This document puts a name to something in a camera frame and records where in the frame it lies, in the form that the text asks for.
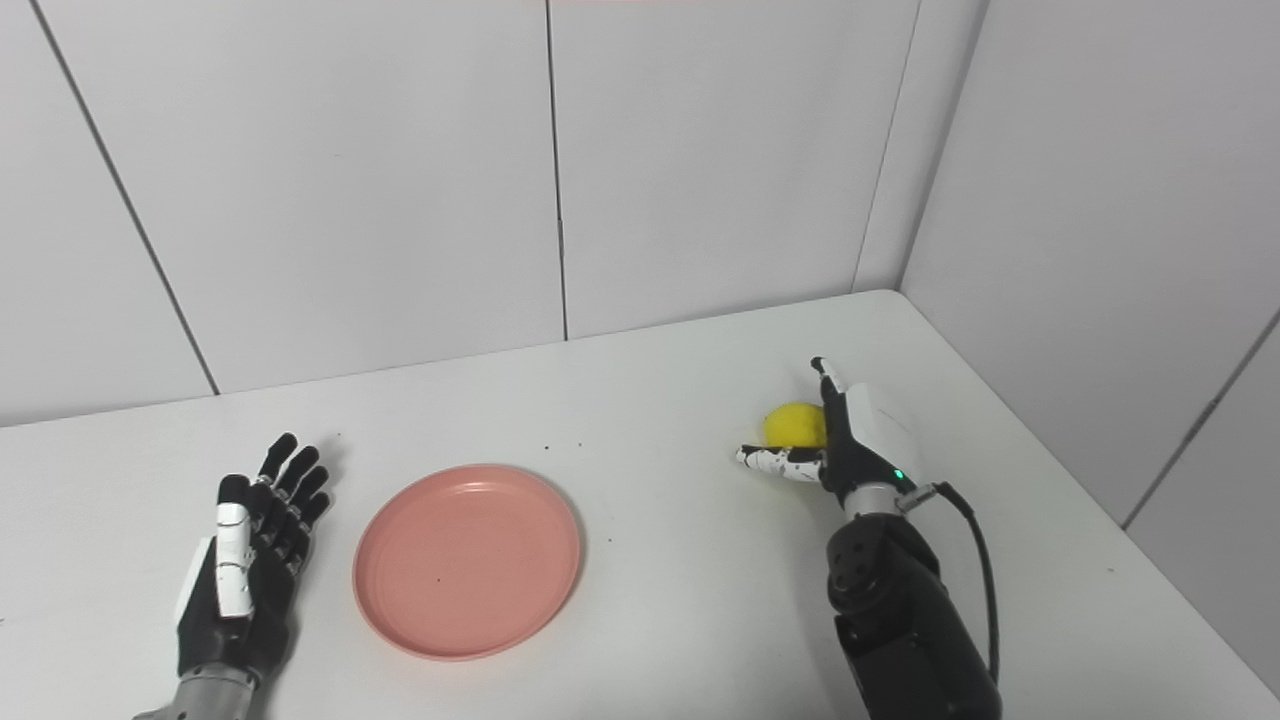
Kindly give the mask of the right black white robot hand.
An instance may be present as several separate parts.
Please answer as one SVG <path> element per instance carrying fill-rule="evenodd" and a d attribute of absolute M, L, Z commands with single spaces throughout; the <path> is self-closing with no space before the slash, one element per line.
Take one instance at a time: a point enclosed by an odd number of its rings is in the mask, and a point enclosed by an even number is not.
<path fill-rule="evenodd" d="M 786 480 L 815 483 L 841 503 L 863 486 L 887 486 L 899 496 L 916 491 L 913 430 L 884 409 L 884 395 L 849 386 L 835 365 L 814 356 L 826 442 L 820 447 L 742 445 L 737 462 Z"/>

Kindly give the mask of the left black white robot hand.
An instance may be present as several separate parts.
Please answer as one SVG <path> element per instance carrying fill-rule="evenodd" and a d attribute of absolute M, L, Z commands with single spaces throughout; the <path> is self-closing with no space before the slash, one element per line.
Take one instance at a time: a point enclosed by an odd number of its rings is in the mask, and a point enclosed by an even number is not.
<path fill-rule="evenodd" d="M 253 477 L 221 479 L 216 527 L 195 557 L 175 621 L 180 675 L 211 665 L 256 682 L 291 648 L 291 614 L 319 518 L 332 506 L 314 446 L 282 434 Z"/>

